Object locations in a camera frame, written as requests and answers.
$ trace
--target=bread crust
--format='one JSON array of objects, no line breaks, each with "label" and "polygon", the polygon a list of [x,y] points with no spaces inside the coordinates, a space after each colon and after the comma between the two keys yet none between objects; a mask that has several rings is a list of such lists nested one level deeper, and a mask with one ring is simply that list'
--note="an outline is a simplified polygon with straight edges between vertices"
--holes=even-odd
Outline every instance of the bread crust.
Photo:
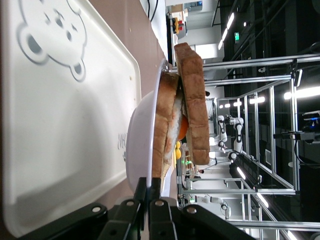
[{"label": "bread crust", "polygon": [[207,165],[210,145],[203,60],[187,43],[177,44],[174,50],[189,123],[186,141],[190,160],[196,165]]},{"label": "bread crust", "polygon": [[179,76],[164,72],[160,77],[155,110],[152,177],[161,178],[164,172],[164,153],[169,123],[176,99]]}]

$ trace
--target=silver bolt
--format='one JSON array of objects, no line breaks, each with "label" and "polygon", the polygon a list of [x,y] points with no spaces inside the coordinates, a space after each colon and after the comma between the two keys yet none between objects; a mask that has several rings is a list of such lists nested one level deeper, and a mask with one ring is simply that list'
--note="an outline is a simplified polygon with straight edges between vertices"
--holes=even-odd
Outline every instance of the silver bolt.
[{"label": "silver bolt", "polygon": [[163,206],[165,203],[164,203],[163,201],[161,201],[161,200],[158,200],[158,201],[156,201],[154,204],[155,204],[156,206],[158,206],[158,207],[161,207],[161,206]]},{"label": "silver bolt", "polygon": [[128,202],[126,203],[127,206],[132,206],[133,204],[135,204],[133,201],[128,201]]},{"label": "silver bolt", "polygon": [[100,210],[101,210],[101,207],[99,207],[99,206],[96,206],[96,207],[92,208],[92,212],[94,212],[94,213],[97,213]]},{"label": "silver bolt", "polygon": [[186,209],[186,211],[189,213],[189,214],[195,214],[197,212],[197,209],[195,209],[194,207],[188,207]]}]

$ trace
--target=green exit sign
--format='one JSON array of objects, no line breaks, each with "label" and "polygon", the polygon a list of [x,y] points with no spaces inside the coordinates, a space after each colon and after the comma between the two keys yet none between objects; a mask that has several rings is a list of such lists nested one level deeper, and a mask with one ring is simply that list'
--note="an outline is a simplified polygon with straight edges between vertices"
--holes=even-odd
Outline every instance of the green exit sign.
[{"label": "green exit sign", "polygon": [[239,32],[234,33],[234,40],[239,41],[240,40],[240,35]]}]

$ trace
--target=white bowl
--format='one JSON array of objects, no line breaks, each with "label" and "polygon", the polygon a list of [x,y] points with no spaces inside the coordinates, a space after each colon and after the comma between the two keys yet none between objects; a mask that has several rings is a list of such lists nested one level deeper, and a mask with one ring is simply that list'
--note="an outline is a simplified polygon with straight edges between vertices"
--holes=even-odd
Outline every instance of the white bowl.
[{"label": "white bowl", "polygon": [[[126,140],[125,167],[133,191],[136,190],[140,177],[146,177],[147,188],[151,186],[158,87],[160,76],[163,71],[168,71],[168,67],[168,62],[163,59],[158,69],[154,90],[143,97],[131,116]],[[167,196],[169,191],[170,176],[166,176],[161,195]]]}]

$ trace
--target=table surface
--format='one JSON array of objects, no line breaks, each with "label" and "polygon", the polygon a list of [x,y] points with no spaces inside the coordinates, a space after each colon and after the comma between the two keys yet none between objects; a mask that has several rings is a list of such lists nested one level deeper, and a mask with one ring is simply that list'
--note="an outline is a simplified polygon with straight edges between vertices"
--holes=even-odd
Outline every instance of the table surface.
[{"label": "table surface", "polygon": [[[138,62],[141,75],[141,94],[142,97],[145,96],[154,89],[157,70],[165,55],[140,0],[89,1]],[[4,169],[2,161],[2,158],[0,158],[0,239],[11,240],[15,238],[8,233],[3,222],[2,172]],[[119,197],[132,194],[128,181],[124,180],[99,198],[97,202],[102,203],[107,208],[111,208]]]}]

